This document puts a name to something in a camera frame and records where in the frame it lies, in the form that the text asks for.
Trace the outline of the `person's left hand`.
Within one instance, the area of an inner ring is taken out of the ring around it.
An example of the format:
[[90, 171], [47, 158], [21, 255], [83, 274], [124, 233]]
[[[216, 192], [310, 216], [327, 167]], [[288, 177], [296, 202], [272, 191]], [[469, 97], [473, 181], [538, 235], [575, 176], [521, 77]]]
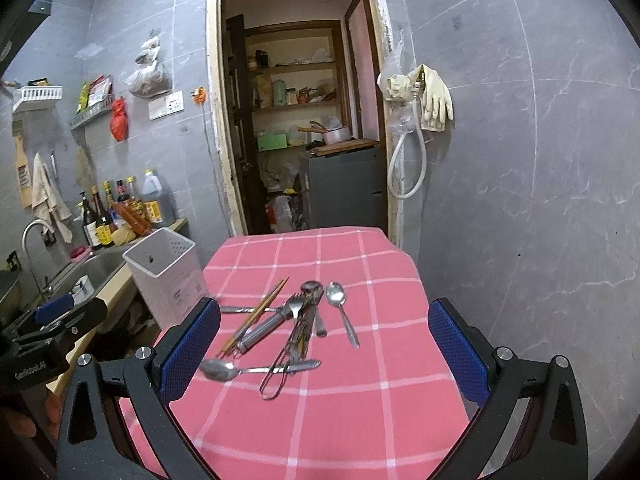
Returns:
[[40, 408], [36, 408], [35, 400], [32, 400], [26, 408], [17, 411], [4, 408], [2, 415], [17, 437], [33, 438], [39, 429], [45, 429], [56, 441], [60, 434], [62, 402], [47, 386], [43, 387], [38, 400], [41, 400]]

